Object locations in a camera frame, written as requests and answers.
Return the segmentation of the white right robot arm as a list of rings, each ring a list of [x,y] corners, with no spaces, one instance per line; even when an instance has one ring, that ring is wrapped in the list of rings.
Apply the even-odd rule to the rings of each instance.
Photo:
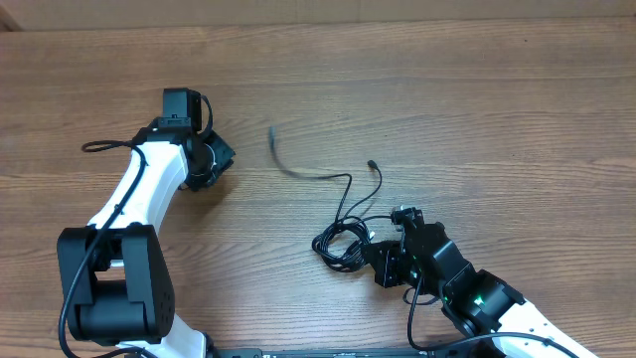
[[[402,238],[363,247],[363,257],[382,287],[413,288],[407,338],[428,356],[466,355],[480,344],[504,357],[592,357],[594,354],[558,329],[519,291],[486,270],[476,270],[439,224],[403,224]],[[418,300],[429,295],[464,337],[423,346],[413,340]]]

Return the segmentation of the brown cardboard back panel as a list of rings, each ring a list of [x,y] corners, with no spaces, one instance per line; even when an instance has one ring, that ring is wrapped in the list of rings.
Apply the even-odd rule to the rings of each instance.
[[[635,0],[1,0],[1,29],[630,17]]]

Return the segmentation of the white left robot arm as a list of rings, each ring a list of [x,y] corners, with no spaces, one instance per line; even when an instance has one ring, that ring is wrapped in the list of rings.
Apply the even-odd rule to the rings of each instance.
[[[212,339],[176,313],[158,234],[174,194],[213,186],[235,153],[190,117],[157,117],[123,145],[130,162],[109,200],[57,241],[60,347],[73,356],[73,338],[110,357],[214,357]]]

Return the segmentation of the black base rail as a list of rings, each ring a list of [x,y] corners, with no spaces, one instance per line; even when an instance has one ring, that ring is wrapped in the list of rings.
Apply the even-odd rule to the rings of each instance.
[[[371,348],[348,350],[283,350],[263,351],[257,348],[219,349],[207,354],[210,358],[495,358],[505,357],[484,343],[469,348],[440,350],[426,354],[412,348]]]

